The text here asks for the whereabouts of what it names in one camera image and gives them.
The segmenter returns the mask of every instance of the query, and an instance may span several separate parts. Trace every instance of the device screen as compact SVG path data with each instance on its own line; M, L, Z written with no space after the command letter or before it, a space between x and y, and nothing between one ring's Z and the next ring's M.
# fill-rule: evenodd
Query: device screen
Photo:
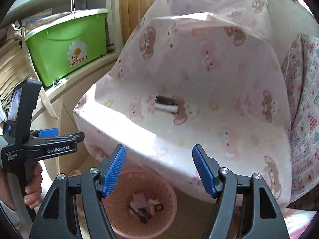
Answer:
M10 106L9 106L9 112L8 112L9 121L15 121L17 119L21 93L22 93L22 87L17 89L12 95Z

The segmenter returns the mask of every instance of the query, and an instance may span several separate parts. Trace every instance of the patterned cloth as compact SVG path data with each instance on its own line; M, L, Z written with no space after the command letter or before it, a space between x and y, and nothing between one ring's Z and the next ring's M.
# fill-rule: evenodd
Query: patterned cloth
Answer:
M287 96L269 28L264 0L157 0L74 109L89 153L101 161L122 143L129 164L212 202L191 155L201 144L236 174L262 173L287 211L298 94ZM176 114L154 108L158 94L176 99Z
M291 115L291 202L319 183L319 38L300 35L282 71Z

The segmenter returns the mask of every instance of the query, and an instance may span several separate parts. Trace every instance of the finger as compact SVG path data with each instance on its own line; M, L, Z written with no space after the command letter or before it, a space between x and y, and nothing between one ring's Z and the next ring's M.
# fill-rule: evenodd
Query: finger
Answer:
M41 199L36 200L31 205L29 205L29 208L35 208L38 207L41 204Z
M43 172L42 166L41 166L40 163L38 163L38 164L34 167L33 173L34 173L35 175L40 175L42 172Z
M26 194L30 194L32 192L35 192L39 189L42 183L42 176L41 175L36 175L33 177L32 182L26 186Z
M41 196L42 193L42 188L40 187L37 191L24 196L23 201L25 204L27 205L31 205L33 204L33 202L35 202L36 200L38 200Z

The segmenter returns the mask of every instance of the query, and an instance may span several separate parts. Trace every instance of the blue gripper pad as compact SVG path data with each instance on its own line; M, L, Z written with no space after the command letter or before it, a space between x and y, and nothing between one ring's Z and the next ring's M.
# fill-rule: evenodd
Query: blue gripper pad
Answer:
M192 156L204 189L213 198L217 193L215 189L214 176L209 170L197 146L193 147Z
M102 190L102 194L104 197L107 197L110 193L113 192L119 175L122 171L125 159L126 148L125 146L122 146L104 177L104 188Z
M59 130L57 128L42 129L38 133L38 137L56 137L58 134Z

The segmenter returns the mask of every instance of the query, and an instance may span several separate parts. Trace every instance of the metal screw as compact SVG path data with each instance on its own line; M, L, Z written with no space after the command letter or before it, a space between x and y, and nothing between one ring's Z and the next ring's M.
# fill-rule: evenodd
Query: metal screw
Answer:
M63 173L58 174L56 177L58 180L63 180L65 178L65 175Z
M260 180L262 176L260 173L254 173L254 178Z
M90 169L90 173L94 174L94 173L97 173L98 172L98 169L96 167L93 167Z
M222 167L221 168L221 173L222 174L227 174L227 173L229 173L229 170L226 167Z

